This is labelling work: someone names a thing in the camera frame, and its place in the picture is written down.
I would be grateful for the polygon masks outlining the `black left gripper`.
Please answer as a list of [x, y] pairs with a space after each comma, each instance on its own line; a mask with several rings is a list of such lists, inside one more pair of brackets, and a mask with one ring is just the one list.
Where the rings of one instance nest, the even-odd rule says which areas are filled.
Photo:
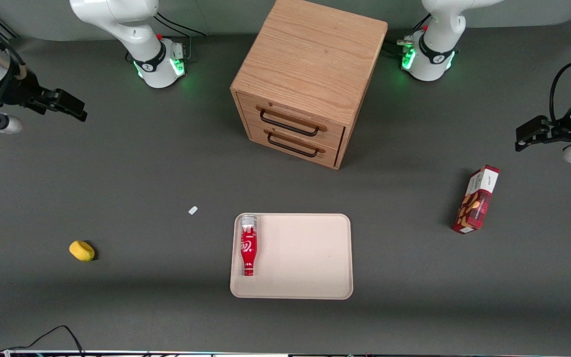
[[571, 116], [560, 119], [535, 116], [516, 129], [515, 151], [521, 152], [535, 144], [571, 143]]

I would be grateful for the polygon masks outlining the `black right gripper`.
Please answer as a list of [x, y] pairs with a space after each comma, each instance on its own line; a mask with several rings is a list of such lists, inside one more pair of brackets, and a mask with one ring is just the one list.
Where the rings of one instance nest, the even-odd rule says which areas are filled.
[[37, 76], [29, 71], [18, 79], [18, 70], [10, 69], [0, 85], [0, 108], [5, 105], [21, 106], [45, 115], [46, 111], [64, 113], [80, 122], [86, 122], [85, 103], [65, 90], [50, 90], [41, 86]]

